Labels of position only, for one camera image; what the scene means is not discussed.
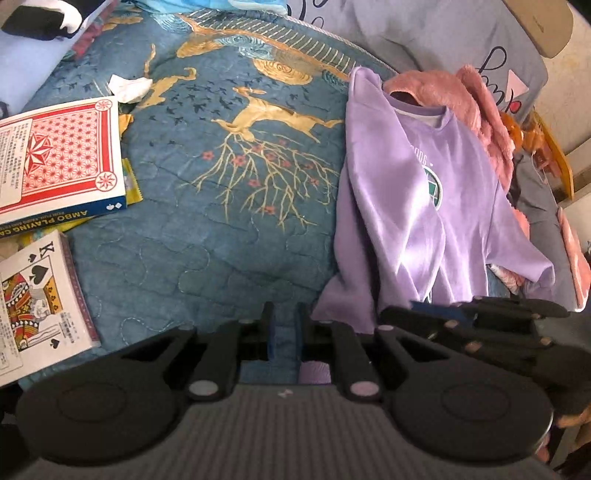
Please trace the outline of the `person's right hand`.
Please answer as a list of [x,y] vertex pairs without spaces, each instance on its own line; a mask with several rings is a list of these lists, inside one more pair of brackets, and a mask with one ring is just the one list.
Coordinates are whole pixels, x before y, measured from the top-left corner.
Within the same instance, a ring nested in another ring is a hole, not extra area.
[[554,421],[536,456],[553,468],[562,465],[570,454],[590,443],[590,406],[578,415],[563,415]]

